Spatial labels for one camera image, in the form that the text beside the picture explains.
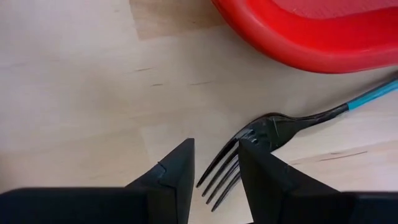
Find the table surface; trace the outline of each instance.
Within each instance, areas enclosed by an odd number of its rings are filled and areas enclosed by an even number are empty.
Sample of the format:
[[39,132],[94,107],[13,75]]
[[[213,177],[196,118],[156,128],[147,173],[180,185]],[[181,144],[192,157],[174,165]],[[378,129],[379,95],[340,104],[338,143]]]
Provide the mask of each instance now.
[[[185,138],[196,180],[268,112],[305,116],[397,67],[320,75],[242,41],[210,1],[0,2],[0,191],[123,186]],[[338,190],[398,190],[398,92],[304,130],[274,154]],[[193,191],[190,223],[251,221],[239,184],[216,212]]]

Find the fork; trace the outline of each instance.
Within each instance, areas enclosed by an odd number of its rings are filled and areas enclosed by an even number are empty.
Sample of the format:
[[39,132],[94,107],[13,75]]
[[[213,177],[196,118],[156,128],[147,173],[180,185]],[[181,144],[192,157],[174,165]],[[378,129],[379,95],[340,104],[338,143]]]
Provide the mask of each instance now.
[[385,84],[378,86],[347,103],[343,103],[342,105],[339,105],[322,113],[302,118],[293,118],[281,113],[268,113],[262,115],[261,117],[255,119],[254,121],[243,127],[243,129],[238,131],[238,133],[236,133],[225,144],[225,146],[221,149],[221,151],[217,154],[217,156],[213,159],[206,171],[203,173],[202,177],[200,177],[200,180],[198,181],[196,187],[200,187],[205,179],[214,170],[214,168],[221,162],[221,160],[223,160],[223,158],[226,157],[230,151],[232,151],[232,153],[230,153],[229,156],[225,159],[224,163],[220,165],[220,168],[215,173],[215,175],[210,180],[209,184],[206,186],[205,190],[202,193],[202,197],[206,196],[206,194],[209,192],[212,186],[214,186],[218,178],[229,167],[229,169],[218,182],[217,186],[214,188],[206,201],[206,204],[209,204],[213,200],[215,195],[224,186],[227,180],[234,174],[232,180],[225,187],[224,191],[218,197],[213,208],[211,209],[211,211],[214,212],[219,207],[220,203],[230,193],[233,187],[241,179],[238,161],[238,147],[236,146],[236,143],[241,138],[251,139],[254,144],[260,145],[262,149],[266,149],[267,151],[272,152],[290,141],[299,131],[314,126],[316,124],[329,121],[344,112],[358,108],[359,106],[362,106],[367,102],[370,102],[376,98],[379,98],[380,96],[396,90],[397,88],[398,78],[395,76],[389,82],[386,82]]

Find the fork tine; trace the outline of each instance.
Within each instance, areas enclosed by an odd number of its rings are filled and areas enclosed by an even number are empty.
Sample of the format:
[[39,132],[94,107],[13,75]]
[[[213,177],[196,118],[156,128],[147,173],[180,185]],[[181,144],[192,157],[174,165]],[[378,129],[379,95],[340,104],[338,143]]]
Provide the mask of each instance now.
[[228,165],[231,163],[231,161],[234,158],[238,158],[238,147],[228,156],[228,158],[226,158],[226,160],[224,161],[224,163],[220,166],[220,168],[218,169],[218,171],[216,172],[216,174],[213,176],[213,178],[210,180],[209,184],[207,185],[205,191],[203,191],[203,194],[201,195],[202,197],[204,197],[207,192],[210,190],[210,188],[214,185],[214,183],[216,182],[216,180],[220,177],[220,175],[224,172],[224,170],[228,167]]
[[241,173],[238,172],[234,178],[231,180],[231,182],[226,186],[224,189],[223,193],[220,195],[216,203],[214,204],[213,208],[211,209],[212,212],[214,212],[218,206],[223,202],[225,197],[230,193],[230,191],[235,187],[235,185],[238,183],[238,181],[241,180]]
[[206,171],[203,173],[203,175],[200,177],[199,182],[197,183],[197,187],[200,187],[201,184],[205,181],[205,179],[209,176],[209,174],[213,171],[213,169],[220,163],[220,161],[224,158],[227,153],[229,153],[230,150],[235,146],[235,144],[238,142],[238,138],[236,138],[236,135],[231,138],[225,146],[222,148],[222,150],[217,154],[217,156],[213,159],[211,164],[207,167]]
[[217,192],[222,188],[222,186],[225,184],[225,182],[228,180],[229,177],[238,169],[239,167],[239,160],[236,160],[236,162],[229,168],[227,173],[224,175],[224,177],[220,180],[220,182],[217,184],[216,188],[213,190],[211,195],[206,201],[206,204],[208,205],[211,200],[214,198],[214,196],[217,194]]

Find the blue fork handle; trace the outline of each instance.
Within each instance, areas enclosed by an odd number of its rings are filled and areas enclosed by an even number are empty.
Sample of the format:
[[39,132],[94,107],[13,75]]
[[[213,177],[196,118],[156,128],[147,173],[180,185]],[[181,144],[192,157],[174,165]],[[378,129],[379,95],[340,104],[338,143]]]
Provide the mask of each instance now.
[[373,90],[347,102],[348,109],[353,110],[355,108],[358,108],[367,102],[379,98],[380,96],[384,96],[385,94],[397,89],[398,89],[398,78],[394,78],[392,81],[389,81],[379,87],[376,87]]

